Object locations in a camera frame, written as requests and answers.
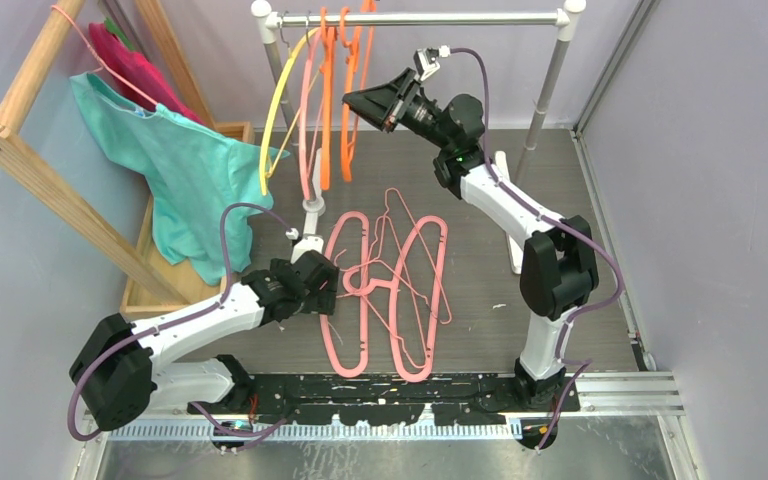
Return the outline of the pink metal-hook hanger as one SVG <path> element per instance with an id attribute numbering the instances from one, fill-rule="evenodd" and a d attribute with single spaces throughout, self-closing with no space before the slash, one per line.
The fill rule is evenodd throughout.
<path id="1" fill-rule="evenodd" d="M 320 180 L 320 174 L 313 173 L 314 152 L 312 153 L 309 152 L 310 147 L 307 141 L 307 133 L 308 133 L 307 120 L 309 116 L 308 114 L 308 107 L 310 103 L 309 97 L 313 87 L 316 84 L 316 79 L 317 79 L 317 76 L 313 73 L 314 60 L 316 59 L 316 55 L 319 50 L 322 50 L 322 53 L 323 53 L 321 33 L 317 38 L 311 38 L 311 40 L 307 43 L 306 47 L 307 47 L 307 57 L 304 63 L 304 70 L 303 70 L 303 77 L 302 77 L 302 91 L 300 96 L 300 106 L 298 109 L 298 125 L 297 125 L 297 133 L 299 135 L 298 161 L 299 161 L 299 175 L 300 175 L 300 183 L 301 183 L 303 198 L 305 201 L 313 202 L 317 198 L 317 194 L 315 193 L 315 186 L 317 185 L 316 180 Z M 323 56 L 319 66 L 319 72 L 320 72 L 320 68 L 322 67 L 322 63 L 323 63 Z M 321 120 L 321 113 L 322 113 L 322 95 L 320 100 L 320 112 L 318 116 L 319 120 Z M 318 134 L 320 132 L 322 132 L 322 124 L 314 128 L 314 139 L 318 138 Z"/>

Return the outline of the orange plastic hanger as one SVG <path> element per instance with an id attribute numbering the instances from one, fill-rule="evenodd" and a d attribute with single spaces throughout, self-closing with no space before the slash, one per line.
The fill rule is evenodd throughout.
<path id="1" fill-rule="evenodd" d="M 330 188 L 331 183 L 331 130 L 333 107 L 333 83 L 335 45 L 337 40 L 336 28 L 327 22 L 327 8 L 320 10 L 320 33 L 323 44 L 323 63 L 320 72 L 323 75 L 322 91 L 322 143 L 320 156 L 320 186 L 323 191 Z"/>

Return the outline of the yellow hanger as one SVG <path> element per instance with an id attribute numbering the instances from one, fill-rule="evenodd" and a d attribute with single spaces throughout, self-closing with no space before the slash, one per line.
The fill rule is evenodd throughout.
<path id="1" fill-rule="evenodd" d="M 297 44 L 290 49 L 286 61 L 283 64 L 279 64 L 279 75 L 275 80 L 275 87 L 274 87 L 272 98 L 269 104 L 267 118 L 264 125 L 264 130 L 262 133 L 261 144 L 260 144 L 258 174 L 259 174 L 260 193 L 262 195 L 267 195 L 269 193 L 268 179 L 270 176 L 269 172 L 271 168 L 271 155 L 269 152 L 269 144 L 270 144 L 272 132 L 274 130 L 274 123 L 275 123 L 277 111 L 279 109 L 279 106 L 281 105 L 281 100 L 284 98 L 284 92 L 286 89 L 289 76 L 292 73 L 292 70 L 295 66 L 295 63 L 300 53 L 304 48 L 306 48 L 307 43 L 311 40 L 311 38 L 317 38 L 319 35 L 320 35 L 319 27 L 313 28 L 309 33 L 306 33 L 302 37 L 302 39 L 299 40 Z"/>

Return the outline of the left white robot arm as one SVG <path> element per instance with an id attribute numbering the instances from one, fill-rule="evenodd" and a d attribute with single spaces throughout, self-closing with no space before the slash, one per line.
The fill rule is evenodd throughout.
<path id="1" fill-rule="evenodd" d="M 74 417 L 83 403 L 99 432 L 122 428 L 150 410 L 237 413 L 252 402 L 253 380 L 230 354 L 202 362 L 184 356 L 224 337 L 299 314 L 334 312 L 339 268 L 307 251 L 273 259 L 221 294 L 138 321 L 120 314 L 98 322 L 69 369 Z"/>

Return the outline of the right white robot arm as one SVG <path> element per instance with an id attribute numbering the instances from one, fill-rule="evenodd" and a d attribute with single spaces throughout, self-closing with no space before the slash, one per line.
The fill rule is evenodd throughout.
<path id="1" fill-rule="evenodd" d="M 344 94 L 342 102 L 382 132 L 403 126 L 438 147 L 433 167 L 439 184 L 520 245 L 519 288 L 531 314 L 511 388 L 522 407 L 542 409 L 562 386 L 573 317 L 599 284 L 589 223 L 536 205 L 502 176 L 481 147 L 483 105 L 469 94 L 441 107 L 407 68 L 388 83 Z"/>

